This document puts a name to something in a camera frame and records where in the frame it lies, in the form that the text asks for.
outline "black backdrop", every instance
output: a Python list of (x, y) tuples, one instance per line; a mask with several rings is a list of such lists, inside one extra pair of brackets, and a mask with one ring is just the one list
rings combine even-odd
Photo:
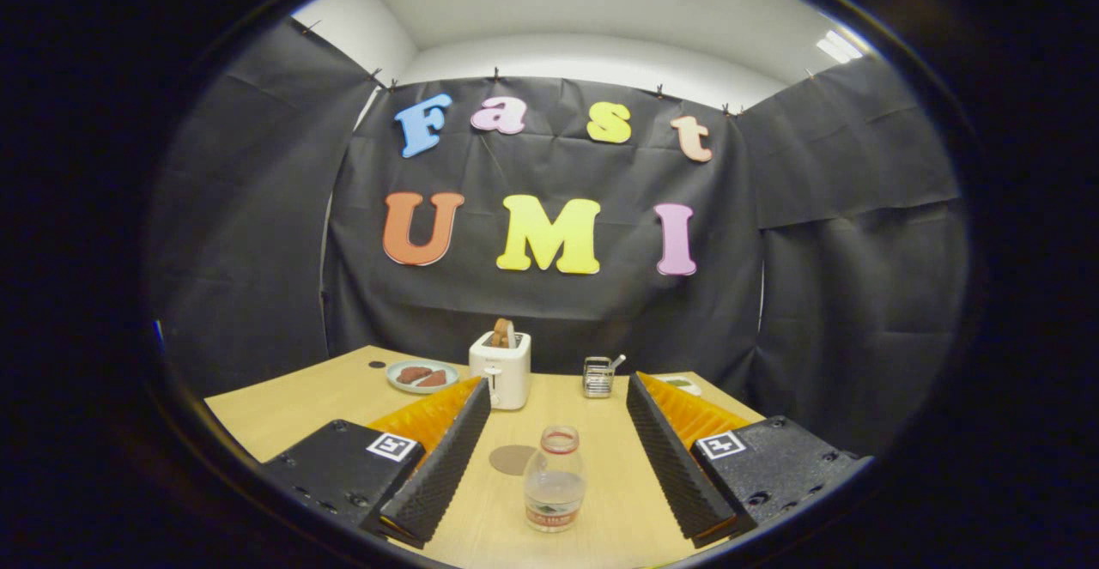
[[(411, 159), (396, 112), (446, 92), (441, 142)], [(519, 135), (469, 118), (488, 97), (529, 104)], [(595, 143), (593, 102), (626, 104), (628, 143)], [(670, 120), (710, 131), (687, 159)], [(410, 241), (431, 236), (428, 198), (458, 192), (451, 247), (429, 267), (381, 249), (393, 192), (422, 194)], [(596, 276), (503, 271), (507, 194), (550, 219), (600, 202)], [(698, 271), (662, 276), (652, 205), (681, 202)], [(579, 80), (443, 80), (381, 92), (353, 135), (333, 194), (324, 290), (333, 355), (367, 344), (464, 361), (497, 316), (533, 334), (535, 371), (576, 373), (585, 355), (632, 369), (695, 370), (759, 411), (833, 444), (880, 451), (922, 403), (961, 312), (968, 248), (950, 158), (895, 72), (837, 65), (743, 115)], [(759, 280), (765, 272), (764, 308)]]
[[(533, 335), (535, 371), (619, 353), (630, 369), (691, 369), (857, 453), (880, 451), (922, 402), (955, 331), (965, 216), (933, 127), (884, 62), (836, 65), (743, 115), (591, 81), (431, 81), (378, 92), (352, 132), (365, 71), (302, 33), (279, 25), (214, 81), (154, 197), (153, 310), (197, 393), (367, 344), (464, 361), (507, 316)], [(454, 103), (439, 146), (402, 158), (393, 115), (440, 92)], [(525, 130), (471, 127), (501, 96), (526, 102)], [(630, 109), (626, 143), (590, 140), (600, 100)], [(711, 161), (682, 154), (679, 115), (709, 130)], [(464, 194), (439, 263), (386, 256), (393, 192), (425, 199), (413, 243), (430, 237), (431, 194)], [(551, 220), (573, 198), (600, 202), (600, 271), (499, 269), (507, 194), (533, 194)], [(695, 212), (692, 276), (656, 270), (659, 202)]]
[(217, 77), (164, 159), (147, 224), (166, 354), (214, 395), (328, 358), (324, 212), (373, 83), (287, 21)]
[(948, 155), (878, 57), (802, 80), (739, 126), (765, 265), (748, 401), (879, 454), (957, 331), (969, 241)]
[[(446, 92), (441, 142), (404, 159), (396, 112)], [(488, 97), (519, 97), (526, 127), (517, 135), (482, 132), (470, 115)], [(586, 131), (597, 102), (625, 104), (632, 134), (597, 143)], [(695, 115), (717, 147), (707, 163), (679, 148), (671, 119)], [(381, 247), (393, 192), (425, 199), (411, 241), (431, 235), (439, 192), (466, 198), (456, 212), (447, 254), (434, 265), (398, 265)], [(600, 204), (592, 276), (532, 264), (499, 269), (508, 194), (533, 194), (555, 220), (565, 202)], [(688, 222), (693, 276), (664, 276), (662, 230), (653, 207), (679, 202)], [(532, 368), (578, 373), (585, 355), (625, 354), (626, 369), (698, 370), (741, 388), (759, 310), (762, 239), (755, 228), (744, 143), (720, 111), (657, 99), (634, 88), (553, 79), (443, 80), (382, 92), (356, 130), (332, 200), (325, 260), (325, 312), (333, 355), (378, 344), (464, 362), (470, 344), (498, 316), (532, 335)]]

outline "orange letter u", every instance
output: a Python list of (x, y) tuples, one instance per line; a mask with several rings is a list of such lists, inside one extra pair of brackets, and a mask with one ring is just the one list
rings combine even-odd
[(423, 202), (423, 197), (412, 192), (388, 194), (386, 205), (389, 205), (389, 214), (386, 216), (386, 228), (381, 233), (381, 247), (386, 249), (386, 256), (393, 263), (418, 267), (439, 260), (451, 248), (454, 212), (464, 201), (466, 198), (463, 194), (433, 194), (431, 202), (435, 205), (435, 226), (432, 228), (431, 241), (424, 245), (412, 245), (409, 242), (412, 212)]

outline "white wall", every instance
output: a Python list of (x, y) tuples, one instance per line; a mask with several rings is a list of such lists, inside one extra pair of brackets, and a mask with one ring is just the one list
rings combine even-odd
[(336, 46), (366, 71), (381, 68), (378, 79), (401, 80), (419, 53), (412, 38), (381, 0), (315, 0), (295, 11), (293, 19), (313, 25), (313, 33)]
[(451, 77), (566, 77), (655, 91), (732, 112), (787, 85), (707, 54), (598, 34), (517, 34), (424, 49), (398, 77), (401, 85)]

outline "screw hole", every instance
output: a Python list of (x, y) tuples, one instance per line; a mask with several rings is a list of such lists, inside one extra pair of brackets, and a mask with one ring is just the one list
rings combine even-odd
[(748, 506), (758, 506), (770, 500), (770, 494), (767, 492), (756, 492), (748, 497)]

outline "letter m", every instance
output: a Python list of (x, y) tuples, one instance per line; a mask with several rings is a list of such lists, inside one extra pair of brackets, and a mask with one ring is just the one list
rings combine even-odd
[(596, 214), (599, 202), (574, 198), (567, 202), (556, 222), (550, 222), (542, 202), (532, 194), (510, 194), (503, 198), (503, 205), (511, 212), (508, 225), (508, 243), (503, 256), (496, 259), (497, 267), (511, 271), (525, 271), (531, 267), (526, 257), (526, 244), (539, 268), (550, 268), (557, 249), (565, 250), (557, 260), (560, 272), (599, 272), (599, 261), (595, 253)]

